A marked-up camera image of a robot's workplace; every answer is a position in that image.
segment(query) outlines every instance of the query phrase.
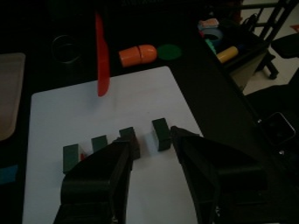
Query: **chair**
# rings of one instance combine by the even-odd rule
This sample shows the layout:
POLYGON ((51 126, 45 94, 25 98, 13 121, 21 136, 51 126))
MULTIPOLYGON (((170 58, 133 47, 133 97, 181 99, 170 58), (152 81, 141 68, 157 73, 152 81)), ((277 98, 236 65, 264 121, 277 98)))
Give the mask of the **chair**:
MULTIPOLYGON (((270 46, 281 58, 299 57, 299 33, 276 39, 270 46)), ((285 85, 261 89, 248 94, 246 99, 261 118, 284 111, 292 111, 299 117, 299 68, 285 85)))
MULTIPOLYGON (((276 39, 270 46, 281 58, 299 57, 299 33, 276 39)), ((246 101, 260 118, 258 127, 273 153, 299 186, 299 67, 286 84, 257 90, 246 95, 246 101)))

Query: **white paper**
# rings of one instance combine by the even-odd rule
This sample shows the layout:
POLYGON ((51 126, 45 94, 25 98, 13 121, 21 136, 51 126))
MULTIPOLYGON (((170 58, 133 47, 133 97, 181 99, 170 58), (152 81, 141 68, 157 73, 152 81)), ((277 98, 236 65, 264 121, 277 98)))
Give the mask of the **white paper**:
POLYGON ((152 120, 201 133, 168 67, 110 78, 97 97, 97 82, 31 96, 22 223, 53 223, 59 207, 62 146, 79 144, 89 154, 90 138, 133 127, 141 158, 130 172, 126 223, 197 223, 192 197, 173 147, 158 152, 152 120))

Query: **yellow object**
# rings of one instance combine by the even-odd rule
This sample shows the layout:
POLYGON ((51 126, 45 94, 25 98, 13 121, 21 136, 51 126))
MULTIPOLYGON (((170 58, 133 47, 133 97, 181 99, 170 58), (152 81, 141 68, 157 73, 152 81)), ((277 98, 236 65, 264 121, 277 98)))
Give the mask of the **yellow object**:
POLYGON ((218 62, 222 64, 238 55, 238 49, 230 46, 222 52, 217 53, 218 62))

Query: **desk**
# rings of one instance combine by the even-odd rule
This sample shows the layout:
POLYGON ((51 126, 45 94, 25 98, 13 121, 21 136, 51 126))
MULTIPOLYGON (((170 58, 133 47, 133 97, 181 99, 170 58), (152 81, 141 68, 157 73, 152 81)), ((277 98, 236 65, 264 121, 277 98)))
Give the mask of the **desk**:
MULTIPOLYGON (((196 32, 194 20, 182 13, 144 15, 142 23, 136 16, 114 17, 106 27, 106 43, 110 53, 111 75, 128 74, 152 67, 168 66, 189 105, 202 135, 244 151, 265 167, 268 189, 264 196, 268 203, 257 206, 236 206, 229 195, 225 209, 234 223, 289 221, 297 223, 297 195, 288 183, 269 146, 256 128, 254 118, 244 97, 225 74, 216 57, 196 32), (142 43, 154 46, 174 44, 181 48, 181 57, 173 61, 157 60, 149 65, 122 69, 117 62, 117 50, 142 43)), ((27 144, 30 96, 33 93, 93 81, 95 79, 93 24, 79 24, 65 30, 82 43, 83 74, 65 78, 65 71, 51 59, 50 43, 59 29, 39 27, 21 33, 9 32, 1 36, 1 53, 22 52, 26 55, 22 82, 22 99, 17 117, 15 132, 0 143, 0 165, 18 164, 15 183, 1 186, 5 210, 1 219, 21 223, 23 199, 23 169, 27 144)))

